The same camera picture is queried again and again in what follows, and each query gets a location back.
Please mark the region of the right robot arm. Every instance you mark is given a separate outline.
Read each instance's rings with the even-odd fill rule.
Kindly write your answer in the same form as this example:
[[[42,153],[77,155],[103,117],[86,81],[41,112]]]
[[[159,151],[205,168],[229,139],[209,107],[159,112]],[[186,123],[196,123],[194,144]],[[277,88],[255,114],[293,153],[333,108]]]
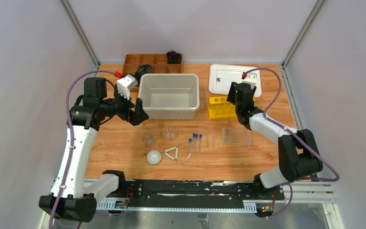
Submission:
[[[322,171],[323,162],[313,133],[308,129],[289,128],[270,118],[255,106],[255,88],[248,83],[231,83],[227,101],[235,106],[240,124],[271,140],[278,147],[278,166],[257,174],[253,181],[254,195],[265,199],[279,185],[293,182]]]

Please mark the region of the clear test tube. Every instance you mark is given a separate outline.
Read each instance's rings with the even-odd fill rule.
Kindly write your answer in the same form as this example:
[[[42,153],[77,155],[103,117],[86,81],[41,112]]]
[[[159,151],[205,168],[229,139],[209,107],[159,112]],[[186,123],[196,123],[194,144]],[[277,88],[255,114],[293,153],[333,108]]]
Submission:
[[[215,135],[215,133],[213,133],[211,136],[211,148],[215,148],[215,147],[216,147],[216,135]]]
[[[209,134],[207,134],[205,137],[205,146],[206,146],[206,149],[210,148],[210,135]]]

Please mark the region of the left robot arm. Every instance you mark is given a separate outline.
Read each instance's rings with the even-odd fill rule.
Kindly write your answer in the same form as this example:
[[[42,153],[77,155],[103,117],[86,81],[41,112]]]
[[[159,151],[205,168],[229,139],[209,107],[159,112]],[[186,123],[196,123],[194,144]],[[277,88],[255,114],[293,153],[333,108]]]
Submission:
[[[117,80],[114,97],[107,97],[106,78],[84,80],[83,94],[69,109],[67,141],[59,173],[48,195],[41,196],[39,207],[55,219],[90,222],[97,204],[108,194],[122,197],[127,191],[122,171],[106,170],[94,183],[84,187],[84,176],[92,145],[100,129],[114,116],[137,126],[149,118],[142,99],[131,101],[131,89],[137,85],[132,75]]]

